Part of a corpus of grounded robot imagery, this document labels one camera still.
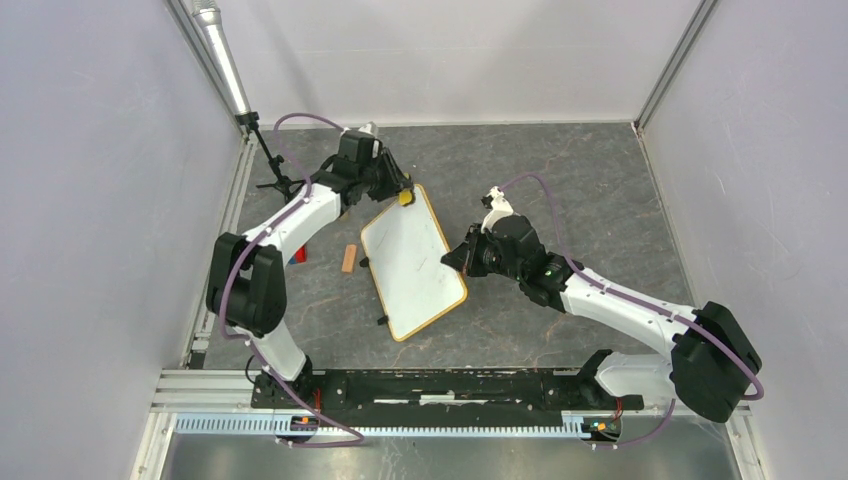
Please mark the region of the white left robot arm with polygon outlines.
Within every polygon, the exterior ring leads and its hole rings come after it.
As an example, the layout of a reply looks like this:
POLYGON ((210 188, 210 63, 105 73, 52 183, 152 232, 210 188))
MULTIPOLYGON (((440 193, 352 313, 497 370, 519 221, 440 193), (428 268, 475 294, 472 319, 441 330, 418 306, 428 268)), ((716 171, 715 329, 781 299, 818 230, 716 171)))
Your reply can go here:
POLYGON ((413 189, 411 178, 369 122, 343 130, 337 152, 270 219, 243 234, 226 232, 216 239, 207 309, 217 316, 224 338, 246 343, 277 381, 275 392, 288 406, 302 407, 314 394, 311 361, 283 319, 288 262, 363 197, 381 202, 413 189))

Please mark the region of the yellow framed whiteboard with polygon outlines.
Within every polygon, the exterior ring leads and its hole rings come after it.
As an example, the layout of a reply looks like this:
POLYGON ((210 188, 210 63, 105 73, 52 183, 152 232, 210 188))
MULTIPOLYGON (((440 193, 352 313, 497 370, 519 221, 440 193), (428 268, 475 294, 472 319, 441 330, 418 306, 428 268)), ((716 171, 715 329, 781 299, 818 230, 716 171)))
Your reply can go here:
POLYGON ((360 242, 378 298, 396 342, 410 337, 465 302, 463 276, 442 263, 449 245, 425 188, 415 200, 397 200, 368 222, 360 242))

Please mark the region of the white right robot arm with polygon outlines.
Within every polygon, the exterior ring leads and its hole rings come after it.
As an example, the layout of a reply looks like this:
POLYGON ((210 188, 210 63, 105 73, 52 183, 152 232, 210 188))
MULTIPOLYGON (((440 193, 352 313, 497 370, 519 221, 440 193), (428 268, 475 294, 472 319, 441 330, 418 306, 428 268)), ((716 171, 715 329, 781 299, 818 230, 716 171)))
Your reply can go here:
POLYGON ((596 277, 590 269, 549 251, 529 220, 500 218, 469 227, 442 264, 468 277, 500 275, 517 282, 533 303, 597 321, 654 350, 640 360, 606 355, 577 382, 580 400, 602 408, 616 396, 637 395, 636 367, 660 376, 660 393, 701 417, 724 423, 741 401, 759 400, 762 360, 729 308, 672 304, 596 277))

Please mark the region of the yellow whiteboard eraser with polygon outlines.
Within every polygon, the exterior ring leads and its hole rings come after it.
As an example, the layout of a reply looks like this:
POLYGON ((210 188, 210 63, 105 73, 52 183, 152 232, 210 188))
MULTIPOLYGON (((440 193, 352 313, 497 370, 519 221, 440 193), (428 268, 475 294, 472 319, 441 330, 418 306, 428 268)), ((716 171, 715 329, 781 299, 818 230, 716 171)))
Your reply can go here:
POLYGON ((398 194, 397 201, 401 207, 412 205, 416 200, 415 192, 411 189, 403 190, 398 194))

